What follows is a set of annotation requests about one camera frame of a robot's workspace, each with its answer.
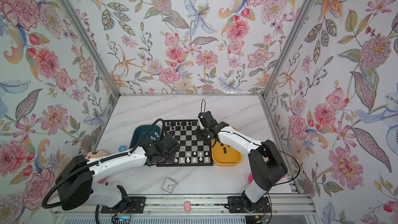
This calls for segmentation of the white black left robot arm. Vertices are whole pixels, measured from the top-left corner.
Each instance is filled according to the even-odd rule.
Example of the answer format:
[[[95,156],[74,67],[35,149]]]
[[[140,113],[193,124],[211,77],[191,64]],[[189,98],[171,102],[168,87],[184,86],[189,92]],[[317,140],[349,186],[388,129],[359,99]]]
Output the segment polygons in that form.
[[[131,149],[102,158],[88,159],[78,155],[56,179],[41,206],[44,209],[60,206],[62,210],[69,211],[84,204],[95,204],[123,212],[130,206],[124,187],[107,186],[100,181],[135,167],[172,162],[179,148],[178,141],[166,134],[163,127],[159,141],[145,142],[140,139]]]

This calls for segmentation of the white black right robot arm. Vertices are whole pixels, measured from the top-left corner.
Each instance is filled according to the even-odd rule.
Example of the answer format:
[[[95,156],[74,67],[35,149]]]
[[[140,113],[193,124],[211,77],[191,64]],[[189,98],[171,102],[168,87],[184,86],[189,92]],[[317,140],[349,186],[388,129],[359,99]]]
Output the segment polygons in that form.
[[[239,197],[228,197],[226,207],[230,213],[255,213],[272,211],[266,206],[271,201],[265,195],[288,173],[282,151],[271,140],[260,142],[243,135],[225,122],[217,122],[210,111],[198,115],[202,128],[200,138],[227,145],[242,155],[247,155],[253,177],[252,182]]]

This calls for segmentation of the black white chess board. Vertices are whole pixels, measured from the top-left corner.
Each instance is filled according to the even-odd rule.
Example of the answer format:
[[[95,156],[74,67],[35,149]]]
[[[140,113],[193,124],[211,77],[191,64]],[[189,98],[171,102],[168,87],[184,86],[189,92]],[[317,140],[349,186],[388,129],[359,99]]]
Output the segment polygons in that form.
[[[197,136],[201,129],[198,120],[166,120],[165,133],[172,135],[180,145],[172,160],[159,162],[157,167],[210,167],[211,145]]]

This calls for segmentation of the yellow plastic tray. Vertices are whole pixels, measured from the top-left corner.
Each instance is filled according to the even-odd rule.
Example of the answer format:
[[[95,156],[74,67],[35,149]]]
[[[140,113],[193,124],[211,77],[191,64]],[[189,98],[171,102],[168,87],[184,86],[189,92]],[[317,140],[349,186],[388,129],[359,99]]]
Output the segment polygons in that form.
[[[213,162],[220,167],[234,167],[242,160],[240,152],[216,140],[211,141],[211,153]]]

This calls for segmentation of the small white square clock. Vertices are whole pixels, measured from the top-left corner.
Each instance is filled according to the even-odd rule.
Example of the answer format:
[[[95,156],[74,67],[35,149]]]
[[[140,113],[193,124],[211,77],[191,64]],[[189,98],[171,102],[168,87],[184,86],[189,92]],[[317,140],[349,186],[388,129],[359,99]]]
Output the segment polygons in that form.
[[[170,178],[166,178],[164,183],[161,186],[161,189],[168,194],[172,194],[174,189],[176,188],[176,185],[177,185],[177,183],[174,180],[172,180]]]

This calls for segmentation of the small pink toy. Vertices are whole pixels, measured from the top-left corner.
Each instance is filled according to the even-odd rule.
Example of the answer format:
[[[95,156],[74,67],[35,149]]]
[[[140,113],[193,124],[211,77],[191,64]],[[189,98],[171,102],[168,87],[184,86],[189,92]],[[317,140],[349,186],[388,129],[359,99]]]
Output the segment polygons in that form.
[[[185,201],[183,204],[183,208],[185,212],[190,212],[191,211],[191,202],[190,201]]]

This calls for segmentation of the pink faced plush doll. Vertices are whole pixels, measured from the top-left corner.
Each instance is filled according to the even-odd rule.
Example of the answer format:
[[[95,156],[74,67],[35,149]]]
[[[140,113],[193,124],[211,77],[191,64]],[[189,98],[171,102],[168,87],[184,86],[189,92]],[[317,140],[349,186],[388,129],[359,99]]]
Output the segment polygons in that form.
[[[103,151],[103,150],[94,150],[94,151],[88,152],[85,155],[85,159],[102,158],[102,157],[105,157],[105,156],[107,156],[107,153],[105,151]]]

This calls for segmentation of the green pink owl plush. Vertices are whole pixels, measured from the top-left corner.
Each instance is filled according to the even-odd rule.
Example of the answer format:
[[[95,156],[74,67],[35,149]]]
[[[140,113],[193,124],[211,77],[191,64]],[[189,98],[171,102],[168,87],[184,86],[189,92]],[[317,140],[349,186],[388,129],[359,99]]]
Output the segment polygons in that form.
[[[254,178],[253,178],[252,174],[250,174],[250,175],[248,176],[248,181],[249,181],[249,183],[251,184],[251,183],[253,182],[253,180],[254,180]]]

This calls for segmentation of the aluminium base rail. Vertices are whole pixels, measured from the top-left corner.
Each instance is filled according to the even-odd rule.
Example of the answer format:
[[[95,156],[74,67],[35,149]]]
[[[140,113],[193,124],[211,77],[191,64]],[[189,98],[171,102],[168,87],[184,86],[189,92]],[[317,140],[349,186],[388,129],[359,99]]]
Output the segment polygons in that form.
[[[313,201],[307,195],[270,194],[265,195],[271,201],[266,206],[272,212],[230,213],[226,207],[228,197],[240,195],[130,195],[128,213],[146,216],[188,216],[188,215],[316,215]],[[185,212],[183,204],[191,202],[191,211]]]

